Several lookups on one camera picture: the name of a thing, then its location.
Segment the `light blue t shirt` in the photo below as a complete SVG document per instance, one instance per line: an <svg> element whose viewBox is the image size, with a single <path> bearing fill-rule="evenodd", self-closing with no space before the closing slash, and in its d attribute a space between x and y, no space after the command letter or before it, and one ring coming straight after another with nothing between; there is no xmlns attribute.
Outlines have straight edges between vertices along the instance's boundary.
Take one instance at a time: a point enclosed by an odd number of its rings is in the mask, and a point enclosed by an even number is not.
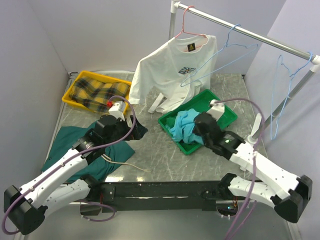
<svg viewBox="0 0 320 240"><path fill-rule="evenodd" d="M200 112L192 109L179 111L176 116L175 125L169 129L172 139L175 142L183 142L185 144L198 143L204 145L200 136L193 133L195 127L194 119Z"/></svg>

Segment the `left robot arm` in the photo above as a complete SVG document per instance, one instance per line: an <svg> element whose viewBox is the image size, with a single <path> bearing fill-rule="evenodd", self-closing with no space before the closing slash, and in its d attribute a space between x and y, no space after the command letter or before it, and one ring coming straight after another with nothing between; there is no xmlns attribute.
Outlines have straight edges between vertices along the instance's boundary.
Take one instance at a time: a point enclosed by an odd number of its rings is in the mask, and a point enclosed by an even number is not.
<svg viewBox="0 0 320 240"><path fill-rule="evenodd" d="M8 187L3 197L2 231L7 235L15 234L6 229L6 221L10 220L19 233L28 235L49 214L69 203L82 199L96 200L100 189L94 185L95 179L90 175L80 177L67 187L61 187L61 184L103 155L107 147L122 141L140 140L148 130L135 115L130 119L132 126L112 115L103 115L50 168L21 187Z"/></svg>

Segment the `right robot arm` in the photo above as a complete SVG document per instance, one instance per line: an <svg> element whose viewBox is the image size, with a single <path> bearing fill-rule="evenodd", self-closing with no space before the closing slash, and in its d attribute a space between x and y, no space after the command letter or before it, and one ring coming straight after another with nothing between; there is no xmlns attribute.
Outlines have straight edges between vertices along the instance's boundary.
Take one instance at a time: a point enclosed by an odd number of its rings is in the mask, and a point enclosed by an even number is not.
<svg viewBox="0 0 320 240"><path fill-rule="evenodd" d="M246 197L272 207L291 223L297 223L312 197L313 181L306 175L297 176L279 167L232 131L221 130L208 113L194 119L193 133L200 136L206 148L243 167L259 181L246 180L227 173L218 183L215 194L222 199Z"/></svg>

